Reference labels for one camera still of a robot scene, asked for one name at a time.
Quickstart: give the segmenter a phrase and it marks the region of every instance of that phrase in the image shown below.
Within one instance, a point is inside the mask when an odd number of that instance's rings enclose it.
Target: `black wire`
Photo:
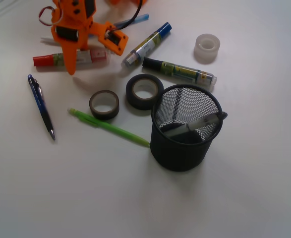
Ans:
[[[139,6],[138,6],[138,8],[136,10],[136,13],[134,14],[134,16],[127,23],[125,23],[123,26],[121,26],[119,28],[115,28],[111,32],[116,31],[116,30],[122,30],[125,27],[127,27],[128,25],[130,25],[136,19],[136,17],[138,16],[138,14],[139,14],[139,12],[141,10],[142,4],[143,4],[143,0],[140,0]]]

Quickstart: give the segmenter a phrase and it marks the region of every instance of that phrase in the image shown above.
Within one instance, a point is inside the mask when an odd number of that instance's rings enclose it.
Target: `mesh pencil holder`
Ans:
[[[179,84],[167,88],[152,109],[151,152],[157,162],[178,172],[198,166],[218,135],[222,121],[173,139],[164,132],[217,112],[222,112],[217,99],[200,87]]]

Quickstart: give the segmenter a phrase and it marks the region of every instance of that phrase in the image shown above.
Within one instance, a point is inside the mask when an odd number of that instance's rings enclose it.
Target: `wire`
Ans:
[[[115,29],[113,29],[110,32],[117,31],[117,30],[122,30],[125,27],[127,27],[128,25],[130,25],[136,19],[136,17],[138,16],[138,14],[139,14],[139,12],[141,10],[142,4],[143,4],[143,0],[140,0],[139,6],[138,6],[138,8],[136,10],[136,13],[134,14],[134,16],[127,23],[125,23],[123,26],[121,26],[119,28],[115,28]]]
[[[60,17],[59,17],[59,20],[57,22],[54,22],[54,23],[46,23],[44,21],[41,20],[41,16],[42,14],[44,13],[44,11],[46,9],[50,9],[52,10],[53,12],[55,11],[55,9],[52,7],[52,6],[47,6],[47,7],[44,7],[41,11],[40,11],[40,14],[38,15],[38,20],[45,26],[53,26],[53,25],[56,25],[58,23],[60,23],[60,21],[62,20],[62,18],[64,17],[64,11],[60,8],[60,0],[58,0],[58,7],[60,9]]]

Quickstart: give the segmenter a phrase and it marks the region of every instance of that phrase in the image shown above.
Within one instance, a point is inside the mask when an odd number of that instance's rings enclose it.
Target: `black tape roll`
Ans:
[[[105,104],[113,105],[113,109],[106,112],[96,110],[95,107],[101,101],[104,101]],[[89,100],[89,107],[95,118],[99,120],[110,120],[119,113],[119,98],[113,91],[102,90],[91,96]]]
[[[139,86],[148,86],[154,91],[154,96],[151,98],[140,98],[136,95],[134,88]],[[156,100],[164,91],[162,82],[155,76],[150,74],[139,74],[131,78],[126,85],[127,101],[134,107],[140,110],[151,110]]]

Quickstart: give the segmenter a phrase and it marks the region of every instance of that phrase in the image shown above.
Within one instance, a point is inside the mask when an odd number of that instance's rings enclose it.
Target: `red wire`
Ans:
[[[44,7],[44,8],[40,11],[40,14],[38,15],[38,19],[39,19],[39,21],[40,21],[43,25],[46,25],[46,26],[52,26],[52,24],[47,24],[47,23],[45,23],[45,22],[43,22],[43,21],[41,20],[41,16],[42,16],[42,14],[44,13],[44,11],[45,11],[46,9],[50,9],[50,10],[52,10],[52,11],[55,11],[55,9],[54,9],[52,6]]]

